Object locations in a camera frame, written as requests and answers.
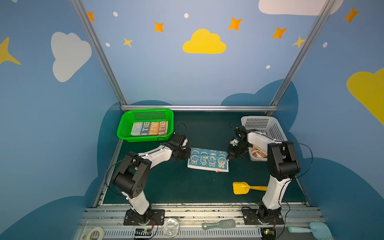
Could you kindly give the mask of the teal owl pattern towel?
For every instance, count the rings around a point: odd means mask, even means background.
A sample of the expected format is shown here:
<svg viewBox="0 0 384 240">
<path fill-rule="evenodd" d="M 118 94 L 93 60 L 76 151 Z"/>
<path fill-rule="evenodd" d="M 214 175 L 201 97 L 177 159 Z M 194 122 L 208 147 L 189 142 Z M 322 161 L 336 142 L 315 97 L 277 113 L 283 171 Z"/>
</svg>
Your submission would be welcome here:
<svg viewBox="0 0 384 240">
<path fill-rule="evenodd" d="M 229 172 L 228 153 L 218 150 L 191 148 L 187 167 L 195 170 Z"/>
</svg>

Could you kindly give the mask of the grey plastic basket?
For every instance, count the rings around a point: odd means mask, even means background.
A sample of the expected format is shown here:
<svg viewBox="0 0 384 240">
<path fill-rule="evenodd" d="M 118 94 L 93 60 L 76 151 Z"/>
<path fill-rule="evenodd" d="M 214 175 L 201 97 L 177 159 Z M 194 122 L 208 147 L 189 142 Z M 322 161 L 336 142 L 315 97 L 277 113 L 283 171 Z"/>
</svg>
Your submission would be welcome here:
<svg viewBox="0 0 384 240">
<path fill-rule="evenodd" d="M 267 158 L 255 158 L 252 155 L 251 148 L 253 145 L 267 152 L 268 144 L 287 141 L 287 137 L 280 123 L 274 117 L 244 116 L 241 118 L 241 123 L 247 131 L 250 131 L 250 133 L 248 133 L 248 141 L 252 146 L 249 147 L 249 156 L 253 162 L 267 161 Z"/>
</svg>

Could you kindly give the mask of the striped rabbit text towel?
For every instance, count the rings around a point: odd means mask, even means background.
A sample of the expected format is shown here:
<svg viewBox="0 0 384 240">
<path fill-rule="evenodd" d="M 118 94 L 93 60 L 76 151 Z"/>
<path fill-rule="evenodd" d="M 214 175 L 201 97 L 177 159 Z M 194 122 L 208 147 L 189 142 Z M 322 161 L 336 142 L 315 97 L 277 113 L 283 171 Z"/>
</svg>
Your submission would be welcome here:
<svg viewBox="0 0 384 240">
<path fill-rule="evenodd" d="M 133 125 L 132 136 L 164 136 L 168 133 L 168 121 L 136 122 Z"/>
</svg>

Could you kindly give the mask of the green plastic basket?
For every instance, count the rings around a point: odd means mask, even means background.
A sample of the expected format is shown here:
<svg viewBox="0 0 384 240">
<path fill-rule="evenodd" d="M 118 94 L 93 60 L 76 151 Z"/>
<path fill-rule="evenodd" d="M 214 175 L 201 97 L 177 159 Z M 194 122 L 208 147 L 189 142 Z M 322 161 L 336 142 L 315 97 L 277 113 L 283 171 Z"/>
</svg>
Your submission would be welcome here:
<svg viewBox="0 0 384 240">
<path fill-rule="evenodd" d="M 168 140 L 173 132 L 172 110 L 132 110 L 122 115 L 117 136 L 129 143 L 156 142 Z"/>
</svg>

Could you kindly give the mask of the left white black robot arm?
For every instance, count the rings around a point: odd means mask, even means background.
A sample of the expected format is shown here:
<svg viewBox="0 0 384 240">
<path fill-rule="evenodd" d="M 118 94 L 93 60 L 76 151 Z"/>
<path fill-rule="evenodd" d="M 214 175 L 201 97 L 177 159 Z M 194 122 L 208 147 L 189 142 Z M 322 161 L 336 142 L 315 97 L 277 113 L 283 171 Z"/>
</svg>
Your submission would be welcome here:
<svg viewBox="0 0 384 240">
<path fill-rule="evenodd" d="M 187 160 L 190 155 L 189 147 L 176 148 L 167 145 L 161 145 L 145 153 L 129 152 L 112 177 L 112 184 L 129 201 L 135 214 L 145 216 L 151 208 L 144 193 L 151 168 L 172 158 Z"/>
</svg>

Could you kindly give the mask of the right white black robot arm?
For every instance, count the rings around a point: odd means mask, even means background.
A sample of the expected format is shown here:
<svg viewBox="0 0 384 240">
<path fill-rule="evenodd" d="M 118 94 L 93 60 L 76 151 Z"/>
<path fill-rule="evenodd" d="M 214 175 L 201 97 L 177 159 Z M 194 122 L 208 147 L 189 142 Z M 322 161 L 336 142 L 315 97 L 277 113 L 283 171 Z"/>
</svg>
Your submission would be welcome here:
<svg viewBox="0 0 384 240">
<path fill-rule="evenodd" d="M 242 158 L 251 147 L 267 154 L 270 180 L 260 208 L 270 214 L 277 212 L 281 209 L 289 183 L 301 171 L 294 143 L 272 139 L 256 130 L 246 130 L 243 126 L 237 127 L 235 134 L 236 137 L 229 143 L 227 159 Z"/>
</svg>

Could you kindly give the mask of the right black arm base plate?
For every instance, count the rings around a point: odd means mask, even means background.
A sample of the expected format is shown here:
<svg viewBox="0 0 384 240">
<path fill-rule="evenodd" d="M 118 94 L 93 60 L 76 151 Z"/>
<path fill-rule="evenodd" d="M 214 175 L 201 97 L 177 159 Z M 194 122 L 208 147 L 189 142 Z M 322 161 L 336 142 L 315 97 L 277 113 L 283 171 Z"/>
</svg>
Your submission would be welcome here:
<svg viewBox="0 0 384 240">
<path fill-rule="evenodd" d="M 267 220 L 266 222 L 262 222 L 258 218 L 258 209 L 251 209 L 249 207 L 241 208 L 241 212 L 243 214 L 243 219 L 245 225 L 283 225 L 284 218 L 282 215 L 278 215 L 276 218 L 272 220 Z"/>
</svg>

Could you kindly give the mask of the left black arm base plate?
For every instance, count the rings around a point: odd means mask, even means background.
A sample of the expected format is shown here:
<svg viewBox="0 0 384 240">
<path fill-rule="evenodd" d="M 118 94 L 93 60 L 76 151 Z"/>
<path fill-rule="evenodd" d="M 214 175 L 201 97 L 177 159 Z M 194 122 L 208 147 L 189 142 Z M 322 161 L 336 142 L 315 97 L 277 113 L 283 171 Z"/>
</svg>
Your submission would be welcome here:
<svg viewBox="0 0 384 240">
<path fill-rule="evenodd" d="M 136 213 L 134 210 L 130 209 L 126 211 L 124 217 L 124 226 L 149 226 L 149 225 L 159 225 L 164 224 L 165 211 L 164 210 L 151 210 L 148 209 L 143 215 Z"/>
</svg>

